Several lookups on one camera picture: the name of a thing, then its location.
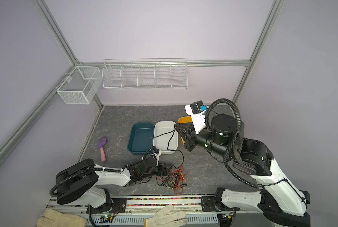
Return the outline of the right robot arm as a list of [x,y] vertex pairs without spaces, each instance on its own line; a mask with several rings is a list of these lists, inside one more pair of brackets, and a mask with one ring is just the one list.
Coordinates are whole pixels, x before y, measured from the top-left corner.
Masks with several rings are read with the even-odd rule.
[[175,127],[184,148],[202,147],[213,158],[220,156],[233,177],[256,189],[245,193],[219,187],[213,197],[202,197],[204,211],[254,211],[285,227],[311,225],[309,192],[294,186],[264,143],[245,138],[241,114],[231,100],[220,98],[209,106],[196,101],[185,110],[192,121]]

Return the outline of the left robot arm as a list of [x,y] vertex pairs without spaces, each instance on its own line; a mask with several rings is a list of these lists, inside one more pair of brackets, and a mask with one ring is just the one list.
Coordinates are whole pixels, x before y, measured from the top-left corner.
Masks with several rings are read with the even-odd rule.
[[93,159],[85,159],[59,172],[49,194],[59,205],[78,201],[87,204],[92,213],[118,212],[125,204],[114,201],[106,185],[130,187],[147,183],[154,177],[165,176],[170,167],[160,163],[158,155],[150,155],[122,168],[100,166]]

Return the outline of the yellow plastic bin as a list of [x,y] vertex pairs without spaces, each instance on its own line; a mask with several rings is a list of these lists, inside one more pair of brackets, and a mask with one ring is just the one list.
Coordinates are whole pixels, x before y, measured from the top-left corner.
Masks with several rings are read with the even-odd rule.
[[191,116],[185,116],[185,117],[181,117],[178,119],[177,121],[178,124],[178,134],[180,135],[180,138],[183,142],[183,144],[185,144],[185,137],[187,134],[191,133],[192,127],[192,118]]

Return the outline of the white plastic bin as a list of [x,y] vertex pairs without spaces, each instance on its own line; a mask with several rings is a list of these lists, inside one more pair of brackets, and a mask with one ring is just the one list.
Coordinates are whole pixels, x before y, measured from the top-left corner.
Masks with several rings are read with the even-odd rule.
[[178,132],[174,129],[173,121],[161,121],[155,124],[153,145],[159,149],[162,155],[175,153],[178,148]]

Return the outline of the teal plastic bin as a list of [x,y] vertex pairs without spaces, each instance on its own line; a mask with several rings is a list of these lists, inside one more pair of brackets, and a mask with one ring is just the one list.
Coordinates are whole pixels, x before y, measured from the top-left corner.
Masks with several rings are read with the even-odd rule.
[[132,127],[128,150],[133,155],[144,155],[153,146],[154,125],[149,122],[135,123]]

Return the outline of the right white work glove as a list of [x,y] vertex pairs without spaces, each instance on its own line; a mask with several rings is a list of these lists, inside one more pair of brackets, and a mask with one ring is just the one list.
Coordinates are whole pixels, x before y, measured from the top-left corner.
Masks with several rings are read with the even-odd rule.
[[156,212],[152,218],[146,218],[145,227],[182,227],[187,224],[186,212],[174,212],[173,204],[168,204]]

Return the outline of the white work glove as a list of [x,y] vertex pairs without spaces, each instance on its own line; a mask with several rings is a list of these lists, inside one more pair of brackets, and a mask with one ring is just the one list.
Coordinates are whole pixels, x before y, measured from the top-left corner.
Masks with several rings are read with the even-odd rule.
[[182,227],[187,224],[186,212],[174,212],[173,204],[168,204],[156,212],[152,218],[146,218],[145,227]]
[[48,209],[36,222],[37,227],[85,227],[87,220],[77,215]]

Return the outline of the purple pink brush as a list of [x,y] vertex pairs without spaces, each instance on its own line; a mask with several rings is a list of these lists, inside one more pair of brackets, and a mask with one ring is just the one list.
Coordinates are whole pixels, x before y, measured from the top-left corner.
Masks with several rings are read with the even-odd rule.
[[106,158],[106,154],[104,151],[104,145],[107,142],[107,138],[106,137],[102,137],[99,142],[98,142],[98,148],[100,149],[100,157],[101,157],[101,161],[102,162],[106,162],[107,158]]

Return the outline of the small white mesh basket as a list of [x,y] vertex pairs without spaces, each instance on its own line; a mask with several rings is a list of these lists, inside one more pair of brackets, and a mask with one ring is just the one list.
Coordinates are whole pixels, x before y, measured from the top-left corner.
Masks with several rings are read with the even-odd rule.
[[76,66],[57,92],[66,104],[89,105],[102,84],[102,72],[99,67]]

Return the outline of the left white work glove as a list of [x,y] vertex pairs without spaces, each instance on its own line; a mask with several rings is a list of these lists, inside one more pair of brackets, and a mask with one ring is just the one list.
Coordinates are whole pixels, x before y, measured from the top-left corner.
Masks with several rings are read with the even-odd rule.
[[85,227],[87,220],[77,215],[48,209],[36,222],[37,227]]

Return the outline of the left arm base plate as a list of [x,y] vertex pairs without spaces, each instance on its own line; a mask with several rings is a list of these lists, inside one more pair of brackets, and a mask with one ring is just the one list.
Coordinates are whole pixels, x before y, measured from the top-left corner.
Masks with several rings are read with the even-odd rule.
[[117,214],[124,213],[126,209],[127,198],[113,198],[112,202],[107,202],[98,208],[87,208],[86,213],[89,211],[91,214]]

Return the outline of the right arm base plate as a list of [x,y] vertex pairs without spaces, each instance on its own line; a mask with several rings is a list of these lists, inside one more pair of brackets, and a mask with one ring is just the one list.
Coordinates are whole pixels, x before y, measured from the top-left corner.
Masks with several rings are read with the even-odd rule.
[[240,208],[230,208],[225,206],[221,201],[216,201],[214,197],[202,196],[200,197],[202,211],[204,212],[222,212],[222,211],[240,211]]

